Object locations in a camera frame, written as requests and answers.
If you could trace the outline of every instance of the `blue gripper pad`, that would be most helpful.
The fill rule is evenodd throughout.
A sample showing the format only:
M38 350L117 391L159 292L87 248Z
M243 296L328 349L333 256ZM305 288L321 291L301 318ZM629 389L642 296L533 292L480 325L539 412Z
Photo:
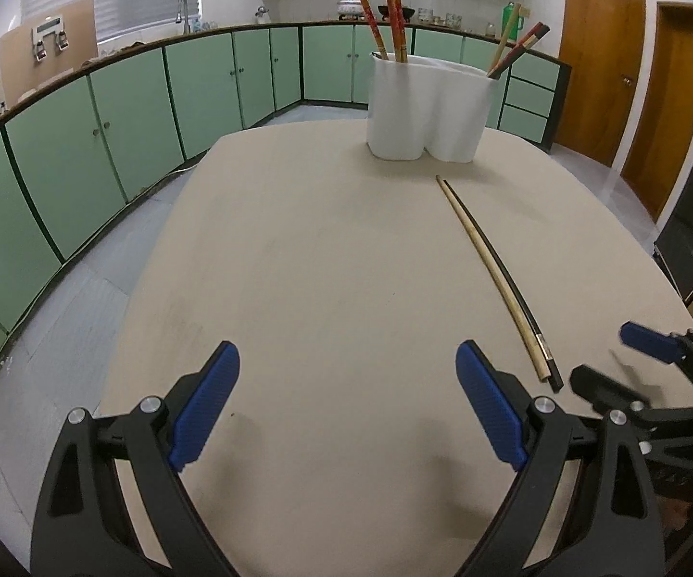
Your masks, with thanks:
M496 457L519 472L528 460L522 445L522 422L469 343L459 345L455 373Z
M665 364L680 362L682 346L672 336L665 336L632 321L627 321L618 331L618 337L627 347L656 358Z
M238 377L239 351L228 343L173 423L168 460L177 472L201 454Z

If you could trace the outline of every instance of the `faucet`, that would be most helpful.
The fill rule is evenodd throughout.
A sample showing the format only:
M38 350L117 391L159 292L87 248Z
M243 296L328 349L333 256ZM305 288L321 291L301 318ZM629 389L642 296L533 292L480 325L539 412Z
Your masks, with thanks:
M178 13L176 14L176 24L183 22L183 34L191 31L189 27L189 3L186 0L178 0Z

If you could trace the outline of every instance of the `beige tabletop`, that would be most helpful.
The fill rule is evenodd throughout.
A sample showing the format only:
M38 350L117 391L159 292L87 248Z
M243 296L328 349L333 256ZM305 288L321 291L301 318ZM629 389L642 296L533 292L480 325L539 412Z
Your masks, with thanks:
M178 198L128 306L102 410L128 412L221 340L239 381L182 480L244 577L450 577L513 480L455 377L474 339L532 395L503 301L434 179L447 178L522 290L567 378L587 363L649 395L693 389L618 342L693 321L649 255L545 153L486 130L475 161L387 162L365 122L222 138ZM590 407L565 388L567 412ZM534 558L563 518L559 499ZM163 560L129 469L144 549Z

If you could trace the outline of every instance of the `metal screw cap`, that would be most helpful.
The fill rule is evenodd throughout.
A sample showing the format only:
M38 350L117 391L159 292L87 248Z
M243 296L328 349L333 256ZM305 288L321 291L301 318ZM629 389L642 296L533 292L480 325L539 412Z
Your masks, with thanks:
M542 414L549 414L550 412L555 412L555 402L549 397L537 397L533 403L536 409Z
M68 422L75 426L85 419L85 411L82 408L74 408L68 412Z
M141 401L141 410L146 414L156 412L162 406L162 399L159 397L146 397Z
M627 422L627 415L621 410L611 410L608 416L617 426L623 426Z

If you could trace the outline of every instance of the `floor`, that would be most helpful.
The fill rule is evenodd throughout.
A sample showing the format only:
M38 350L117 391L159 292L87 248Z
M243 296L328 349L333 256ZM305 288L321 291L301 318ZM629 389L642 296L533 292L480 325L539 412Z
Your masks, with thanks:
M365 111L301 106L268 125L365 118ZM555 146L574 174L647 250L655 228L618 175ZM68 412L97 411L127 302L172 206L191 176L176 176L77 262L33 314L0 370L0 538L28 565L39 484Z

